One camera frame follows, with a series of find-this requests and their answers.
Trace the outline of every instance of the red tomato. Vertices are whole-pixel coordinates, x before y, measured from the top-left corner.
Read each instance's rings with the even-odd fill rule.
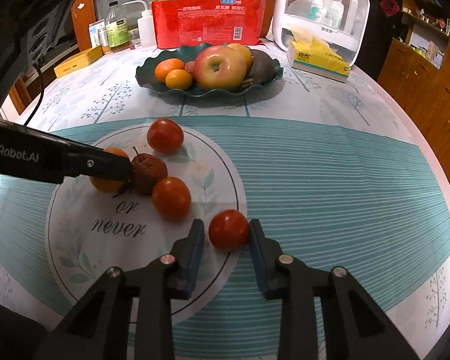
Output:
[[[250,227],[241,212],[224,210],[211,220],[208,236],[217,249],[238,249],[250,241]]]
[[[183,143],[183,130],[169,119],[154,121],[147,132],[147,142],[159,153],[169,154],[179,149]]]
[[[167,177],[156,183],[151,200],[163,218],[174,222],[187,216],[192,203],[187,185],[176,177]]]

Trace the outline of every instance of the metal bolt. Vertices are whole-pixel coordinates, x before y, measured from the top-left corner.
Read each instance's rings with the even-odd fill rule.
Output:
[[[164,254],[162,257],[160,257],[160,262],[165,265],[172,264],[175,262],[175,256],[171,254]]]
[[[338,278],[343,278],[344,276],[347,276],[347,270],[345,268],[343,268],[342,266],[336,266],[332,272]]]
[[[288,265],[293,263],[293,257],[289,254],[281,254],[278,258],[278,261],[280,261],[282,264]]]
[[[123,273],[123,271],[117,266],[111,266],[110,268],[108,268],[106,270],[106,273],[111,278],[116,278],[116,277],[120,276]]]

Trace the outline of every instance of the black circle outline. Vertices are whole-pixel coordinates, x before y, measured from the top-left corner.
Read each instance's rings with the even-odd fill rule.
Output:
[[[111,138],[111,137],[114,137],[114,136],[116,136],[116,135],[119,135],[119,134],[121,134],[121,133],[123,133],[123,132],[128,132],[128,131],[132,131],[132,130],[137,130],[137,129],[139,129],[139,128],[149,128],[149,127],[150,127],[150,126],[137,126],[137,127],[130,128],[130,129],[128,129],[128,130],[122,130],[122,131],[117,132],[117,133],[115,133],[115,134],[113,134],[113,135],[109,135],[109,136],[107,136],[106,138],[103,138],[101,141],[97,142],[94,146],[99,145],[99,144],[101,144],[104,140],[109,139],[109,138]],[[222,161],[222,163],[223,163],[225,169],[226,169],[227,172],[228,172],[228,175],[230,176],[230,179],[232,180],[233,189],[234,189],[234,191],[235,191],[236,209],[239,210],[239,196],[238,196],[238,193],[237,193],[237,191],[236,191],[235,181],[233,180],[233,177],[232,177],[232,174],[231,174],[231,172],[230,172],[230,169],[228,169],[228,166],[226,165],[225,161],[224,161],[224,160],[222,159],[222,157],[217,153],[217,151],[216,151],[213,147],[211,147],[207,142],[205,142],[202,138],[197,137],[196,135],[192,134],[192,133],[189,132],[189,131],[185,131],[185,130],[184,130],[183,132],[185,132],[185,133],[187,133],[187,134],[189,134],[189,135],[192,135],[192,136],[195,137],[196,139],[202,141],[202,142],[203,142],[205,145],[207,145],[207,146],[208,146],[208,147],[209,147],[209,148],[217,155],[217,157]],[[55,195],[54,195],[53,200],[52,200],[52,207],[51,207],[51,209],[50,209],[50,216],[52,215],[53,204],[54,204],[54,202],[55,202],[56,194],[59,192],[59,189],[60,189],[61,186],[62,186],[62,184],[60,184],[60,185],[58,186],[58,188],[56,189],[56,191],[55,191]],[[52,265],[53,265],[53,268],[55,269],[55,273],[56,273],[56,275],[58,276],[58,279],[59,279],[60,282],[62,283],[63,287],[67,290],[67,292],[72,296],[73,299],[75,299],[76,301],[78,301],[78,299],[70,292],[70,290],[68,289],[68,287],[67,287],[67,286],[65,285],[65,283],[63,282],[63,280],[62,280],[62,278],[60,277],[60,274],[59,274],[59,272],[58,272],[58,269],[57,269],[56,266],[55,266],[55,261],[53,260],[52,247],[51,247],[51,245],[50,245],[50,216],[49,216],[49,218],[48,218],[48,223],[47,223],[47,232],[48,232],[48,250],[50,251],[50,259],[52,260]],[[223,268],[225,267],[226,263],[228,262],[228,259],[229,259],[229,257],[230,257],[231,254],[232,254],[231,251],[228,252],[227,256],[225,257],[225,260],[223,261],[222,266],[221,266],[220,269],[218,270],[218,272],[217,272],[217,274],[215,275],[215,277],[213,278],[213,280],[209,283],[209,285],[208,285],[208,286],[207,286],[207,287],[206,287],[206,288],[205,288],[205,289],[204,289],[197,297],[195,297],[195,299],[193,299],[191,302],[189,302],[188,304],[186,304],[186,305],[185,305],[184,307],[182,307],[181,309],[179,309],[179,310],[177,310],[177,311],[174,311],[174,312],[172,313],[172,315],[175,315],[175,314],[177,314],[178,312],[183,311],[184,309],[186,309],[188,306],[192,305],[196,300],[198,300],[200,297],[202,297],[202,295],[204,295],[205,292],[207,292],[207,291],[209,290],[209,288],[212,286],[212,284],[218,279],[218,276],[220,276],[220,274],[222,273],[222,270],[223,270]]]

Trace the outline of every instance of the yellow tissue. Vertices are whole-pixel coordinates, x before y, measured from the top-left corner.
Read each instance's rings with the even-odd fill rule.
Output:
[[[344,83],[350,74],[350,65],[327,42],[312,32],[290,25],[294,40],[288,45],[290,66]]]

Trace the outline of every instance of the tablecloth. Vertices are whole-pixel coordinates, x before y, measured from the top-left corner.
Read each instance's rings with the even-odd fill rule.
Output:
[[[166,116],[204,135],[236,168],[248,218],[309,266],[346,266],[424,357],[450,322],[450,188],[433,152],[358,68],[342,84],[291,69],[273,43],[257,48],[284,66],[267,90],[234,99],[159,96],[134,75],[160,50],[138,48],[55,80],[29,126],[93,144]],[[47,257],[55,189],[2,176],[0,190],[0,303],[48,328],[73,303]],[[279,318],[279,303],[256,290],[244,250],[217,293],[174,325],[175,351],[273,358]],[[322,338],[321,321],[318,328]]]

